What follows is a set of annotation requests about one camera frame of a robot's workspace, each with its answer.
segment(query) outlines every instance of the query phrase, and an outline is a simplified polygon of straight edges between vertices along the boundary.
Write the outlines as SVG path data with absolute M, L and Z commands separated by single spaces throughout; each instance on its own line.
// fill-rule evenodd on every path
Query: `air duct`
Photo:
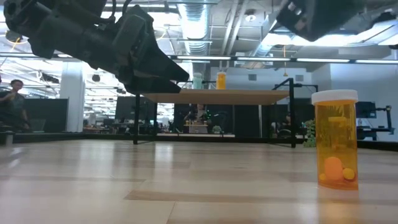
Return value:
M 208 55 L 208 37 L 210 7 L 206 4 L 178 4 L 181 15 L 182 35 L 184 39 L 192 40 L 185 42 L 185 49 L 189 55 Z M 193 63 L 193 72 L 206 76 L 206 65 Z
M 276 16 L 278 12 L 273 12 L 271 14 L 268 14 L 264 23 L 262 24 L 261 27 L 261 34 L 263 35 L 264 39 L 260 44 L 254 49 L 252 52 L 249 53 L 248 56 L 250 57 L 265 57 L 268 55 L 268 53 L 271 51 L 273 48 L 273 45 L 267 45 L 266 43 L 266 36 L 268 35 L 269 31 L 275 26 L 277 23 L 276 21 Z M 243 68 L 263 68 L 264 64 L 262 62 L 246 62 L 245 64 L 241 65 Z

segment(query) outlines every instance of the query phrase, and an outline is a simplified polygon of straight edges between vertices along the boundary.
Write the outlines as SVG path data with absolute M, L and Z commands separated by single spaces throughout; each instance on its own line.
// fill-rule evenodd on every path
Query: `orange pill bottle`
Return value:
M 314 93 L 318 183 L 340 190 L 358 190 L 354 90 Z
M 226 89 L 226 73 L 225 72 L 217 73 L 216 87 L 217 87 L 217 90 L 225 90 Z

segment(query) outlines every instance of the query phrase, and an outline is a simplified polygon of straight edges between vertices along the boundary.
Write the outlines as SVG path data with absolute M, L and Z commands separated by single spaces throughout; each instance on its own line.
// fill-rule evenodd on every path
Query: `person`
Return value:
M 184 121 L 192 120 L 202 123 L 203 121 L 207 121 L 206 117 L 207 113 L 205 105 L 197 104 L 196 107 L 191 105 L 191 111 L 184 117 Z
M 287 114 L 285 117 L 285 120 L 282 122 L 282 129 L 290 130 L 290 127 L 292 126 L 290 114 Z
M 21 80 L 11 81 L 11 91 L 0 92 L 0 105 L 1 109 L 27 121 L 26 110 L 24 108 L 25 98 L 18 93 L 23 86 L 24 83 Z M 26 129 L 29 129 L 27 123 L 25 123 L 24 126 Z

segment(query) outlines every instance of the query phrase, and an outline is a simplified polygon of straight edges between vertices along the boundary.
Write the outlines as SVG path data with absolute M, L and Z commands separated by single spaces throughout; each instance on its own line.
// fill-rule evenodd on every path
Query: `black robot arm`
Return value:
M 28 37 L 39 57 L 52 58 L 55 50 L 61 51 L 115 74 L 130 93 L 179 93 L 171 80 L 184 82 L 189 74 L 157 46 L 153 18 L 134 6 L 115 23 L 113 16 L 100 18 L 105 4 L 7 0 L 4 16 L 8 28 Z

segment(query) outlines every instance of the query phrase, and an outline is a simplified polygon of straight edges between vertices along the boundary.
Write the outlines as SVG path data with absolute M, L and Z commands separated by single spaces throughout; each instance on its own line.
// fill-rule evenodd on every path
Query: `desk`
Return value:
M 286 97 L 290 100 L 290 108 L 294 114 L 294 79 L 288 78 L 280 85 L 289 84 L 289 91 L 285 90 L 181 90 L 180 93 L 143 93 L 143 95 L 155 103 L 154 126 L 157 117 L 158 103 L 176 104 L 203 104 L 203 105 L 271 105 Z M 140 94 L 136 94 L 136 105 L 140 104 Z M 139 107 L 136 107 L 136 121 L 139 119 Z M 134 143 L 138 143 L 137 128 L 134 128 Z M 295 130 L 292 130 L 291 142 L 295 147 Z
M 207 134 L 207 124 L 184 124 L 189 127 L 190 134 Z
M 180 134 L 180 133 L 159 133 L 158 136 L 235 138 L 235 135 L 234 135 L 234 134 Z
M 180 93 L 147 93 L 154 103 L 204 105 L 271 105 L 289 96 L 284 90 L 181 90 Z
M 110 129 L 105 128 L 83 128 L 83 132 L 85 133 L 105 133 L 109 131 Z

